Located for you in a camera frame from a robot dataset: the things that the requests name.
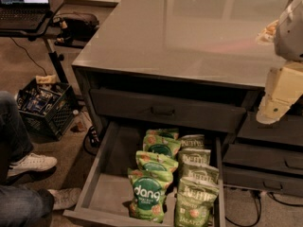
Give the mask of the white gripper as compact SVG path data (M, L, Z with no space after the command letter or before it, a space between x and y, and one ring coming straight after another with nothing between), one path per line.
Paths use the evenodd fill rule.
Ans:
M303 95L303 64L292 61L281 68L272 68L265 92L258 106L256 120L270 125L279 121Z

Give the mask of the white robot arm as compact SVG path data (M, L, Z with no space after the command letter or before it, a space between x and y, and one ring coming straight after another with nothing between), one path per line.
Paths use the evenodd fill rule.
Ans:
M303 0L289 0L278 20L264 28L257 41L272 41L276 54L286 60L281 68L268 72L258 106L256 120L270 125L303 96Z

